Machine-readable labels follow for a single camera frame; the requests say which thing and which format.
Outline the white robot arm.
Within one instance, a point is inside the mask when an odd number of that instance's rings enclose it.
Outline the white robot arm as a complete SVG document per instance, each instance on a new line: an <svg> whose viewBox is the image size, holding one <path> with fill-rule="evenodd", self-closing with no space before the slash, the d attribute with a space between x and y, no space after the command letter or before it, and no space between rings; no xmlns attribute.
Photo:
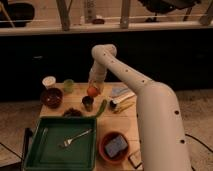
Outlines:
<svg viewBox="0 0 213 171"><path fill-rule="evenodd" d="M154 81L116 58L113 44L95 45L89 82L99 90L110 70L136 99L144 171L192 171L179 102L166 84Z"/></svg>

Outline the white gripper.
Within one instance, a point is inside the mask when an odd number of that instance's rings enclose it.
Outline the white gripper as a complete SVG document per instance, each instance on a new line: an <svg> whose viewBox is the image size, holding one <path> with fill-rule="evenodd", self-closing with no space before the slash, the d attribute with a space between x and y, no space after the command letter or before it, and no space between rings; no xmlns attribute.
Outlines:
<svg viewBox="0 0 213 171"><path fill-rule="evenodd" d="M104 83L103 82L98 82L98 81L94 81L93 79L90 79L88 81L89 87L93 86L96 87L98 89L99 94L101 94L103 92L104 89Z"/></svg>

